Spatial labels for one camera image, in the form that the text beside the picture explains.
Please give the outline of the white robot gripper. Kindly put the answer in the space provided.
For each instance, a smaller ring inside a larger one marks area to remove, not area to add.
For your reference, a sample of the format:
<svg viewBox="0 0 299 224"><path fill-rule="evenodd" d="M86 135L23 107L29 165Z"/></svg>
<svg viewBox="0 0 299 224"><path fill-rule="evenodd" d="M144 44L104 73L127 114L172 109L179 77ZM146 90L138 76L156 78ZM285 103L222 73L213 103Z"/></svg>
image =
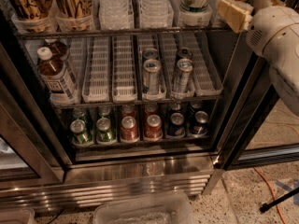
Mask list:
<svg viewBox="0 0 299 224"><path fill-rule="evenodd" d="M253 6L235 0L216 0L216 9L235 33L249 29L246 41L258 56L271 64L298 62L299 14L281 0L253 0Z"/></svg>

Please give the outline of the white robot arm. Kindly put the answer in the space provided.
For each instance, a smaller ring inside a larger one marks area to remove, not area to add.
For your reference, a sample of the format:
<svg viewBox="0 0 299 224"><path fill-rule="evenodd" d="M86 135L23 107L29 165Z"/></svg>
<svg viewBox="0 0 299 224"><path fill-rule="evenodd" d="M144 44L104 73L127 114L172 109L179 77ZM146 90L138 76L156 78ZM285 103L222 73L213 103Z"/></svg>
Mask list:
<svg viewBox="0 0 299 224"><path fill-rule="evenodd" d="M216 0L235 33L270 65L269 76L284 105L299 115L299 14L281 0Z"/></svg>

